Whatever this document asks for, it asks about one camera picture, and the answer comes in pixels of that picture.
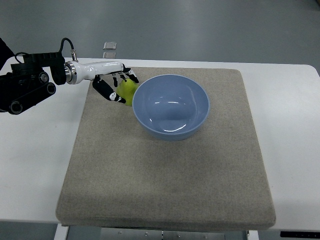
white table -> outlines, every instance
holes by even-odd
[[[107,59],[79,59],[80,63]],[[276,212],[274,230],[320,231],[320,78],[309,65],[118,59],[129,67],[241,72]],[[11,72],[7,61],[0,74]],[[20,115],[0,113],[0,220],[58,223],[56,204],[89,82],[60,85]],[[117,104],[106,101],[105,104]]]

bowl rim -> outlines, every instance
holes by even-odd
[[[197,124],[195,127],[193,127],[192,129],[190,129],[190,130],[188,130],[188,131],[182,131],[182,132],[162,132],[162,131],[157,131],[157,130],[154,130],[154,129],[148,127],[148,126],[145,125],[141,120],[139,120],[139,118],[138,118],[138,116],[137,116],[137,114],[136,114],[136,111],[135,111],[135,96],[136,96],[137,92],[139,91],[139,88],[140,88],[143,84],[145,84],[146,82],[148,82],[149,80],[153,80],[153,79],[155,79],[155,78],[162,77],[162,76],[178,76],[178,77],[182,77],[182,78],[187,79],[187,80],[189,80],[189,81],[191,81],[191,82],[194,82],[194,83],[195,83],[196,85],[198,85],[198,86],[202,89],[202,91],[204,92],[204,94],[205,94],[205,96],[206,96],[206,99],[207,99],[207,103],[208,103],[208,110],[207,110],[207,112],[206,112],[205,117],[203,118],[203,120],[202,120],[199,124]],[[184,135],[184,134],[190,133],[190,132],[194,131],[195,129],[199,128],[199,126],[201,126],[201,125],[205,122],[205,120],[208,118],[209,113],[210,113],[210,109],[211,109],[211,105],[210,105],[210,99],[209,99],[209,96],[208,96],[207,92],[206,92],[205,89],[204,89],[199,83],[197,83],[196,81],[192,80],[192,79],[189,78],[189,77],[182,76],[182,75],[178,75],[178,74],[161,74],[161,75],[153,76],[153,77],[147,79],[146,81],[144,81],[143,83],[141,83],[141,85],[137,88],[137,90],[135,91],[135,93],[134,93],[134,95],[133,95],[133,98],[132,98],[132,109],[133,109],[133,113],[134,113],[134,115],[135,115],[135,118],[139,121],[139,123],[140,123],[141,125],[143,125],[143,126],[144,126],[145,128],[147,128],[148,130],[150,130],[150,131],[152,131],[152,132],[154,132],[154,133],[161,134],[161,135],[177,136],[177,135]]]

blue bowl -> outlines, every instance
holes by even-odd
[[[205,122],[210,101],[195,81],[168,74],[142,83],[134,93],[132,108],[149,134],[165,141],[179,141],[193,135]]]

robotic arm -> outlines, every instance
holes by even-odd
[[[62,56],[63,44],[66,40],[72,48],[72,61],[68,62],[65,62]],[[19,54],[24,54],[24,63],[17,59]],[[15,59],[19,63],[11,64],[12,72],[0,76],[0,112],[9,112],[14,115],[24,112],[55,94],[56,86],[49,82],[49,76],[43,67],[50,67],[53,81],[57,85],[79,84],[82,80],[90,80],[93,81],[93,88],[104,98],[120,103],[126,103],[126,100],[101,80],[101,76],[111,74],[115,87],[118,86],[118,77],[130,78],[135,83],[139,82],[135,73],[121,62],[79,63],[74,46],[68,38],[62,39],[58,52],[36,54],[19,52],[15,55]]]

cable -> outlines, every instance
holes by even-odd
[[[69,38],[67,38],[67,37],[64,37],[64,38],[61,40],[61,45],[60,45],[59,53],[62,52],[62,49],[64,48],[64,43],[65,43],[66,40],[70,43],[71,49],[72,49],[72,50],[75,49],[75,48],[74,48],[74,45],[73,45],[72,42],[71,42],[71,40],[70,40]]]
[[[21,52],[18,52],[18,53],[16,53],[16,54],[14,55],[15,60],[17,60],[18,63],[22,64],[22,62],[20,62],[20,61],[18,60],[18,58],[17,58],[17,56],[20,55],[20,54],[29,55],[29,53],[26,53],[26,52],[21,51]]]

